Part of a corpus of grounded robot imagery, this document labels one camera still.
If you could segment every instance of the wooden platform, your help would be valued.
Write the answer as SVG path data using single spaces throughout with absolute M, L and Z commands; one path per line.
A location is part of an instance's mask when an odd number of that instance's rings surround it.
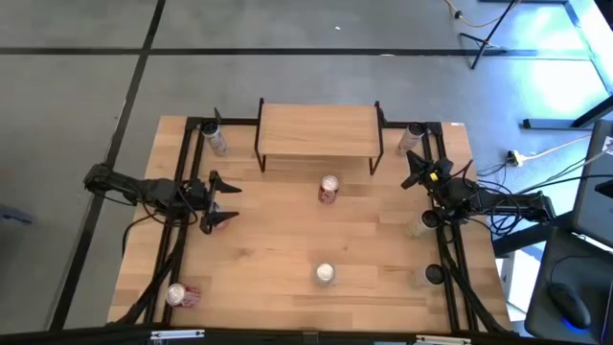
M 147 178 L 173 176 L 185 120 L 161 119 Z M 215 169 L 224 181 L 242 188 L 240 194 L 217 195 L 225 210 L 240 211 L 240 216 L 210 236 L 197 226 L 189 229 L 180 281 L 200 287 L 202 299 L 196 308 L 175 309 L 172 325 L 449 332 L 443 286 L 423 277 L 428 265 L 440 262 L 435 236 L 405 235 L 429 208 L 429 199 L 421 186 L 399 187 L 409 173 L 406 158 L 394 154 L 402 129 L 384 129 L 387 153 L 374 176 L 365 169 L 366 161 L 316 156 L 271 160 L 261 173 L 253 152 L 255 127 L 225 126 L 222 131 L 228 155 L 216 157 L 205 147 L 200 176 L 206 179 Z M 444 124 L 443 132 L 455 172 L 471 156 L 465 128 Z M 330 206 L 317 199 L 326 174 L 340 181 L 339 196 Z M 474 178 L 473 169 L 468 176 Z M 135 218 L 141 212 L 137 209 Z M 509 328 L 489 232 L 475 223 L 462 231 L 473 288 Z M 153 221 L 132 229 L 109 320 L 123 315 L 147 285 L 160 234 L 161 226 Z M 321 262 L 336 265 L 332 286 L 313 282 L 313 268 Z M 466 328 L 457 288 L 456 297 Z M 160 296 L 156 320 L 162 304 Z
M 374 106 L 265 103 L 262 155 L 379 156 Z

